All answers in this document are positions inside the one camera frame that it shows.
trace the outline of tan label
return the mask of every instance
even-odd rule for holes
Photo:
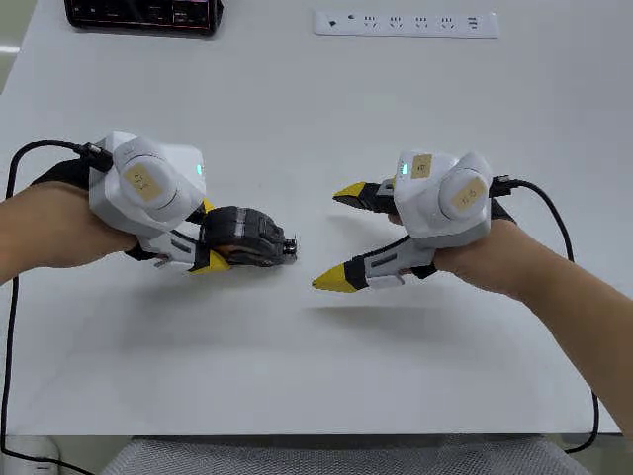
[[[428,178],[428,175],[431,174],[432,159],[433,155],[430,154],[417,155],[413,159],[411,179],[416,180],[417,178]]]
[[[477,199],[486,193],[486,185],[479,178],[473,178],[466,183],[466,186],[459,190],[453,199],[451,204],[457,208],[458,211],[468,210]]]
[[[143,201],[154,200],[162,194],[162,188],[154,181],[147,168],[140,163],[130,167],[123,177],[133,186]]]

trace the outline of human hand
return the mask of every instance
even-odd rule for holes
[[[88,193],[47,182],[0,203],[0,249],[14,273],[34,267],[74,267],[129,250],[136,237],[114,230],[88,206]]]
[[[400,219],[389,216],[400,224]],[[469,245],[438,249],[433,263],[483,290],[516,300],[538,283],[539,272],[554,254],[519,226],[508,220],[492,220],[491,231]]]

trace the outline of socket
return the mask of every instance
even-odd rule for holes
[[[361,37],[498,38],[495,13],[479,15],[379,15],[320,11],[313,15],[317,35]]]

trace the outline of white table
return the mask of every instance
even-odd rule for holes
[[[402,149],[421,146],[476,150],[541,184],[578,261],[632,295],[633,3],[423,2],[496,10],[498,41],[314,36],[310,7],[335,0],[229,0],[211,41],[78,33],[61,3],[40,2],[0,96],[2,176],[43,137],[121,129],[192,144],[211,199],[268,212],[301,254],[202,278],[123,256],[25,275],[11,433],[589,429],[587,385],[519,304],[448,275],[354,295],[310,283],[403,234],[330,196],[390,176]],[[61,156],[29,156],[19,188]],[[503,202],[562,250],[535,196]],[[617,430],[605,411],[601,429]]]

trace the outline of forearm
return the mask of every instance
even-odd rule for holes
[[[633,436],[633,301],[544,250],[520,300],[547,326],[625,435]]]
[[[13,245],[6,242],[6,237],[1,235],[2,233],[0,232],[0,285],[11,280],[24,270]]]
[[[16,211],[9,201],[0,203],[0,285],[30,267],[26,258],[27,243]]]

